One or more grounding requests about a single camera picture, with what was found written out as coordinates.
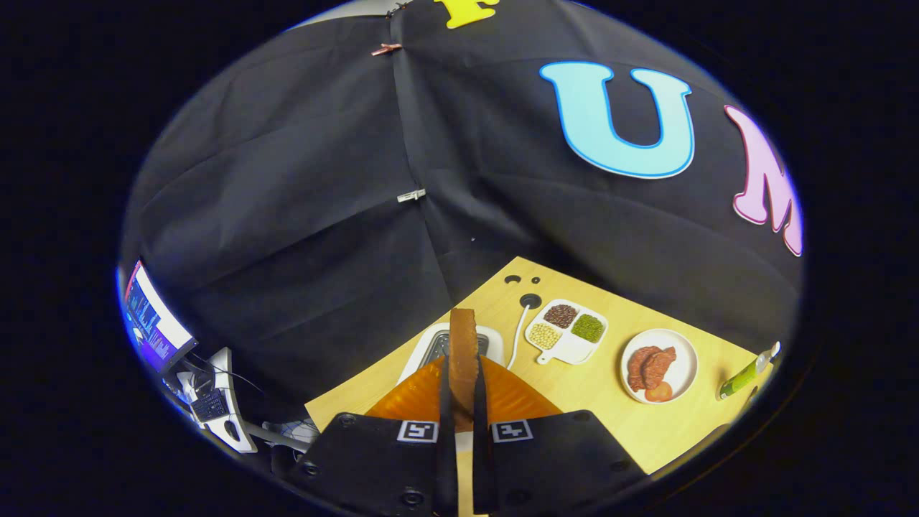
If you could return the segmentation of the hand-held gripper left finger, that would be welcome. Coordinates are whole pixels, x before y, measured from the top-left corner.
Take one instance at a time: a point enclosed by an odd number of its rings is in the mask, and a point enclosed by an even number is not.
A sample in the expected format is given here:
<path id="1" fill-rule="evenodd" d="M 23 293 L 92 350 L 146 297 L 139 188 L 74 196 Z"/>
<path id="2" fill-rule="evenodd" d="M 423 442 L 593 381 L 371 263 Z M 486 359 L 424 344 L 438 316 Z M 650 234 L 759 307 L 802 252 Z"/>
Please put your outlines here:
<path id="1" fill-rule="evenodd" d="M 449 364 L 433 372 L 434 418 L 343 412 L 299 458 L 298 487 L 345 516 L 456 516 L 457 452 Z"/>

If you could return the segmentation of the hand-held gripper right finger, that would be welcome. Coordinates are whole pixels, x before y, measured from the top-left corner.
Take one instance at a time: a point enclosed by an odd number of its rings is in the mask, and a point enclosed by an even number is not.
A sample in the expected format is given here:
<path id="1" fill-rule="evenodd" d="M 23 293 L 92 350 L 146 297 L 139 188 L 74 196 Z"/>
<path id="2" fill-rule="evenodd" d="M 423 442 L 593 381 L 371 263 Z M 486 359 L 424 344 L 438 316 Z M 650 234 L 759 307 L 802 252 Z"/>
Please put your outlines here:
<path id="1" fill-rule="evenodd" d="M 582 516 L 640 487 L 646 471 L 590 410 L 494 419 L 506 374 L 479 357 L 474 389 L 472 508 L 488 516 Z"/>

